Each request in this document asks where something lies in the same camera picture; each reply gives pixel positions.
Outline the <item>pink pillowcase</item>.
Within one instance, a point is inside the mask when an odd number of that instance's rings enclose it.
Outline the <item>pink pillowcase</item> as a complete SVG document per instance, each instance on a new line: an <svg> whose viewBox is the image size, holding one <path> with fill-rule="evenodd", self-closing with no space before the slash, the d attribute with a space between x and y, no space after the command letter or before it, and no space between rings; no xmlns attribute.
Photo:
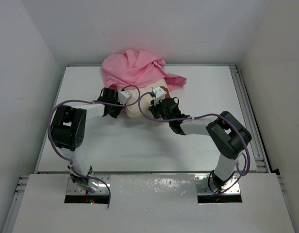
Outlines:
<svg viewBox="0 0 299 233"><path fill-rule="evenodd" d="M164 80L169 91L186 85L187 78L167 73L166 62L155 54L128 49L123 53L109 55L101 65L105 87L118 88L135 85L145 88L157 81Z"/></svg>

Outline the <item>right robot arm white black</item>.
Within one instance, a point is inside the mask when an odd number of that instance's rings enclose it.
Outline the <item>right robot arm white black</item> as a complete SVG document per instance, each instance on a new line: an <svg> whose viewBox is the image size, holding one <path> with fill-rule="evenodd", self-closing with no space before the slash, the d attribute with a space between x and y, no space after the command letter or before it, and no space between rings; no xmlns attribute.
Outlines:
<svg viewBox="0 0 299 233"><path fill-rule="evenodd" d="M245 176L250 168L248 144L252 140L249 131L228 111L219 115L193 119L181 113L175 98L152 100L149 111L155 119L169 123L171 130L179 135L205 135L211 137L220 152L217 166L208 176L207 186L212 193L219 193L233 177L234 170Z"/></svg>

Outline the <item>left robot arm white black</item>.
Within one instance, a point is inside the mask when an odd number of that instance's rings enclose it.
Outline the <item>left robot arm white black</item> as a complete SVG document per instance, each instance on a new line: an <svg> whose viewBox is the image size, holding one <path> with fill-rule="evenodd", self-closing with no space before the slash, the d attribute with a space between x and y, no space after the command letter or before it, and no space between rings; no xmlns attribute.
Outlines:
<svg viewBox="0 0 299 233"><path fill-rule="evenodd" d="M117 92L103 88L97 101L84 101L79 106L69 106L65 101L51 113L48 125L50 143L59 156L68 161L70 178L80 189L94 193L101 184L93 178L92 166L87 162L82 148L86 123L106 115L118 117L131 97L132 94L125 89Z"/></svg>

